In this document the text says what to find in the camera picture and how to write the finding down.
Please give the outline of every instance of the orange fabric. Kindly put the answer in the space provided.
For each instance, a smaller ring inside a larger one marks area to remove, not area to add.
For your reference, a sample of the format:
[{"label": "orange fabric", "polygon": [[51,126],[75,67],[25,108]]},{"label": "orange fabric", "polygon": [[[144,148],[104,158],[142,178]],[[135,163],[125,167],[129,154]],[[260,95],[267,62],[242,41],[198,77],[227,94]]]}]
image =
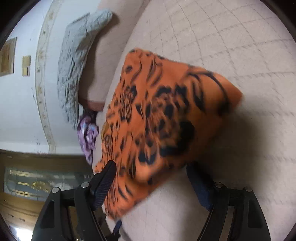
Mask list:
[{"label": "orange fabric", "polygon": [[126,56],[101,131],[102,158],[117,174],[105,200],[118,218],[174,171],[197,159],[242,98],[227,79],[141,49]]}]

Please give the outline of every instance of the bright light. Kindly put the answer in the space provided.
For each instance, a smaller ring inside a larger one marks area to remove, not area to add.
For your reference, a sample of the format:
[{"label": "bright light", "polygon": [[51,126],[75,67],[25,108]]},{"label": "bright light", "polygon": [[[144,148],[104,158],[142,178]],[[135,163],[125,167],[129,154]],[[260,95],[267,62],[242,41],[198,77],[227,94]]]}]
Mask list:
[{"label": "bright light", "polygon": [[31,230],[19,228],[15,228],[15,230],[17,231],[17,237],[20,239],[20,241],[31,241],[33,234]]}]

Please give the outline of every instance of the white wall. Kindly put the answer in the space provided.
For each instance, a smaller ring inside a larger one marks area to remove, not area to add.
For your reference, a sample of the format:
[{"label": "white wall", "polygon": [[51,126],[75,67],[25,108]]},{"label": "white wall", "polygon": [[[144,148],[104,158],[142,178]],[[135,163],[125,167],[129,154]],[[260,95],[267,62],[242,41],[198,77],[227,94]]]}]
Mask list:
[{"label": "white wall", "polygon": [[52,27],[45,64],[45,99],[56,153],[81,153],[76,131],[67,123],[57,97],[57,70],[61,46],[69,23],[97,10],[100,0],[64,0]]},{"label": "white wall", "polygon": [[[0,77],[0,149],[48,153],[36,104],[35,58],[44,17],[52,0],[41,0],[14,28],[14,74]],[[22,76],[22,57],[31,55],[31,73]]]}]

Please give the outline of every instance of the gray fabric cover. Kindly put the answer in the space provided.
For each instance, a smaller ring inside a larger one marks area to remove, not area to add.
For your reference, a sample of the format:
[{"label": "gray fabric cover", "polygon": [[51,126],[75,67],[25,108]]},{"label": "gray fabric cover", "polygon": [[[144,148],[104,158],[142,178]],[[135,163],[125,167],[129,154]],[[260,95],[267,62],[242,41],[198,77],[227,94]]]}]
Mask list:
[{"label": "gray fabric cover", "polygon": [[86,14],[70,23],[65,31],[59,57],[57,89],[59,104],[66,120],[77,129],[79,121],[79,80],[87,54],[97,33],[112,18],[109,9]]}]

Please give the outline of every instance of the orange pillowcase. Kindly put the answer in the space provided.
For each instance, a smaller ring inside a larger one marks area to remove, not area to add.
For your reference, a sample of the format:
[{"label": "orange pillowcase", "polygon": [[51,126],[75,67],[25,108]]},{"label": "orange pillowcase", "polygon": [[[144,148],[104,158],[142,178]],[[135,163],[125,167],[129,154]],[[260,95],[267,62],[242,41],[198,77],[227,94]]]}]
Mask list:
[{"label": "orange pillowcase", "polygon": [[100,172],[108,160],[117,165],[107,214],[121,217],[174,171],[197,160],[241,98],[219,74],[130,51],[108,106],[95,167]]}]

